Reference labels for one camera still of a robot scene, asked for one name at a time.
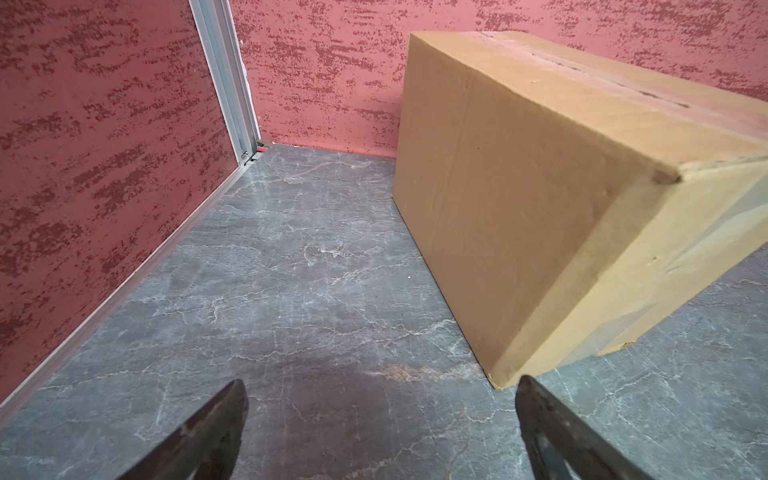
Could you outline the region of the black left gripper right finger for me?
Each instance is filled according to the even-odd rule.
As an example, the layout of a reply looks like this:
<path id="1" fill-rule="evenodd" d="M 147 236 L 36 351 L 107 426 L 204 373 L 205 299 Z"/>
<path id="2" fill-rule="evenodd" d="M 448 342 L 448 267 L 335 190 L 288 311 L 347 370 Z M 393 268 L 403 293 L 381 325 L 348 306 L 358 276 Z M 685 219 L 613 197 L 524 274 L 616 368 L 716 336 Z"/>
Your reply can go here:
<path id="1" fill-rule="evenodd" d="M 530 375 L 515 409 L 536 479 L 651 479 Z"/>

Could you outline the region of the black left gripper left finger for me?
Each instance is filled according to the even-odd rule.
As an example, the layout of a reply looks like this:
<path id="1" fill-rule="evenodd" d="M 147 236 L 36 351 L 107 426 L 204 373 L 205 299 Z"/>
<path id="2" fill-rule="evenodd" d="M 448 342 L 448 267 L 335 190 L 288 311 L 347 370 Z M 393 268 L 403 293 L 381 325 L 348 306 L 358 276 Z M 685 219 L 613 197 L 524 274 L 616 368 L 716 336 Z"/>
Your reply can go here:
<path id="1" fill-rule="evenodd" d="M 121 475 L 123 479 L 229 479 L 235 469 L 249 401 L 235 379 Z"/>

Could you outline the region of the brown cardboard express box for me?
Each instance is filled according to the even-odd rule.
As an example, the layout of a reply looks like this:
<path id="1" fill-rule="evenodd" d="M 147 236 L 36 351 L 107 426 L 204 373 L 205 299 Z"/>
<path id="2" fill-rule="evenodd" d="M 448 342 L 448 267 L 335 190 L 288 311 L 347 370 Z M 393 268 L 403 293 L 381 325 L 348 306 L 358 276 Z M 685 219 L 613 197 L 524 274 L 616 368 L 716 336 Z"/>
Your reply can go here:
<path id="1" fill-rule="evenodd" d="M 393 197 L 505 389 L 633 344 L 766 242 L 767 105 L 522 32 L 414 32 Z"/>

